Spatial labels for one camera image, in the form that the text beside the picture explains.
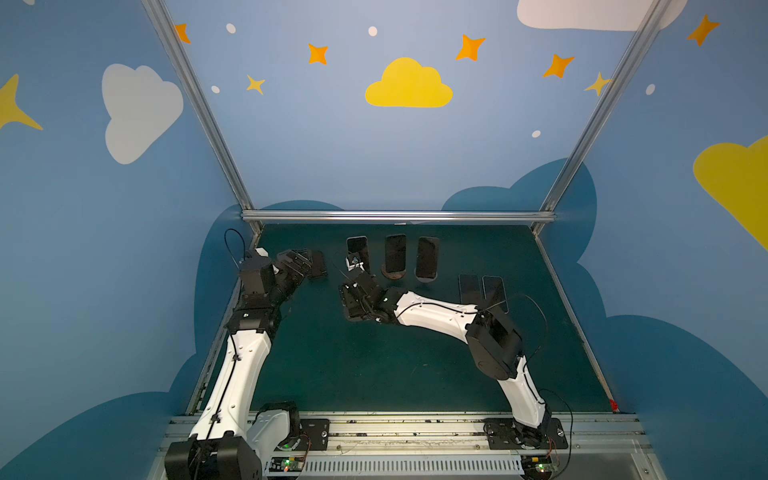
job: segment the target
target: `dark blue cloud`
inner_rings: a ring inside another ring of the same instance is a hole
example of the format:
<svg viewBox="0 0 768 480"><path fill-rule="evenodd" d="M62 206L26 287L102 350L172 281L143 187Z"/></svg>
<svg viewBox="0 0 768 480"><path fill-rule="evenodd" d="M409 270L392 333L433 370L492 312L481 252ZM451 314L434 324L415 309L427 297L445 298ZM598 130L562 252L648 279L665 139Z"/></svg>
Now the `dark blue cloud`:
<svg viewBox="0 0 768 480"><path fill-rule="evenodd" d="M557 212L558 220L541 234L548 255L619 408L640 416L667 477L768 478L765 455L743 455L745 448L768 449L768 398L741 370L669 323L646 316L606 317L597 285L578 264L597 215L585 165Z"/></svg>
<svg viewBox="0 0 768 480"><path fill-rule="evenodd" d="M319 202L317 200L288 200L271 204L261 210L344 210L336 205Z"/></svg>
<svg viewBox="0 0 768 480"><path fill-rule="evenodd" d="M187 408L237 280L237 268L223 242L227 228L239 230L246 245L253 236L240 219L239 205L227 208L211 225L195 282L196 353L181 367L170 391L123 396L77 415L16 455L0 469L0 480L146 478L170 417ZM239 239L230 241L238 255L241 246L236 243Z"/></svg>
<svg viewBox="0 0 768 480"><path fill-rule="evenodd" d="M453 194L444 211L533 211L541 207L565 159L551 161L528 172L509 188L471 187Z"/></svg>

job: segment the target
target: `vent grille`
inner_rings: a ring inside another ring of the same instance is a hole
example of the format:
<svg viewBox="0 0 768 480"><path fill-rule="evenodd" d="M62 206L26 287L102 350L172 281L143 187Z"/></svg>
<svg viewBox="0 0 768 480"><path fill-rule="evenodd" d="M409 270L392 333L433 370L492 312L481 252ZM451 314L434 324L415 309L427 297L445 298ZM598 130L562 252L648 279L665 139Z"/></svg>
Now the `vent grille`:
<svg viewBox="0 0 768 480"><path fill-rule="evenodd" d="M305 476L522 475L518 455L359 455L309 458ZM270 473L270 476L282 476Z"/></svg>

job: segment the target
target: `green work surface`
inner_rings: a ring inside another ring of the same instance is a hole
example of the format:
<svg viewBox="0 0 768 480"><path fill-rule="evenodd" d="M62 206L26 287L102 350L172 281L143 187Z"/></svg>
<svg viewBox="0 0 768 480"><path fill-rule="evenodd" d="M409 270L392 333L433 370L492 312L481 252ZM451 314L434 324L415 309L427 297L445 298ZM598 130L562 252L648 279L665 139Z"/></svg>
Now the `green work surface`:
<svg viewBox="0 0 768 480"><path fill-rule="evenodd" d="M381 274L384 238L408 238L408 273L392 282ZM496 411L509 403L494 379L483 375L468 347L457 339L414 326L350 322L339 285L345 280L346 239L368 237L372 272L384 287L403 286L419 295L459 302L458 275L501 276L510 317L530 355L549 333L529 369L539 389L559 394L577 412L610 412L581 339L568 318L531 231L525 226L267 225L259 246L274 258L288 249L321 250L328 277L305 280L283 305L272 350L261 370L252 408L293 400L302 411ZM440 239L437 279L420 283L413 273L419 237ZM553 411L566 411L542 394Z"/></svg>

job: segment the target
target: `orange star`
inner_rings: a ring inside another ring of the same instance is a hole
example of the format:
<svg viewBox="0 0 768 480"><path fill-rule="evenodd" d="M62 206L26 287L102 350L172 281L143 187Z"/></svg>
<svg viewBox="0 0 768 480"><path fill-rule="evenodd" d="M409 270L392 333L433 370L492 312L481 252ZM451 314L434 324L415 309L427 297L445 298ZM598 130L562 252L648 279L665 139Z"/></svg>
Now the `orange star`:
<svg viewBox="0 0 768 480"><path fill-rule="evenodd" d="M552 66L544 73L544 76L548 77L549 75L557 75L558 77L563 78L565 67L567 67L568 64L571 63L571 60L574 58L576 57L560 58L555 55L554 58L552 58Z"/></svg>
<svg viewBox="0 0 768 480"><path fill-rule="evenodd" d="M456 60L461 60L462 58L471 58L474 61L478 60L478 48L480 48L480 45L482 45L482 42L485 41L484 38L478 38L477 40L472 40L470 37L463 35L464 37L464 45L462 46L462 50L458 53L458 57L456 57Z"/></svg>
<svg viewBox="0 0 768 480"><path fill-rule="evenodd" d="M183 41L184 43L192 43L190 41L190 38L187 37L187 24L183 23L181 25L176 25L176 33L179 34L179 40Z"/></svg>
<svg viewBox="0 0 768 480"><path fill-rule="evenodd" d="M710 22L710 19L705 15L699 24L699 28L694 30L694 33L688 35L686 40L695 40L696 43L701 46L701 44L704 43L704 39L707 38L707 35L709 35L711 31L719 26L719 23Z"/></svg>
<svg viewBox="0 0 768 480"><path fill-rule="evenodd" d="M316 47L310 43L310 63L318 61L323 65L328 65L326 63L326 50L328 47Z"/></svg>

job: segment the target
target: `yellow cloud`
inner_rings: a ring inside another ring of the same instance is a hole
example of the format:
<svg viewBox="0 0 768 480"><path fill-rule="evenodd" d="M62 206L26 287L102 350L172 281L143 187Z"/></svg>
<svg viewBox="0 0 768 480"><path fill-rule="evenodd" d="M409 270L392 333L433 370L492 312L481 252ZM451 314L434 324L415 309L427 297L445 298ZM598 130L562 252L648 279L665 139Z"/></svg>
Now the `yellow cloud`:
<svg viewBox="0 0 768 480"><path fill-rule="evenodd" d="M768 137L750 147L712 145L694 162L699 184L768 249Z"/></svg>
<svg viewBox="0 0 768 480"><path fill-rule="evenodd" d="M376 107L442 107L453 98L453 90L440 80L432 67L422 67L412 58L398 58L387 65L382 80L366 90L366 100Z"/></svg>

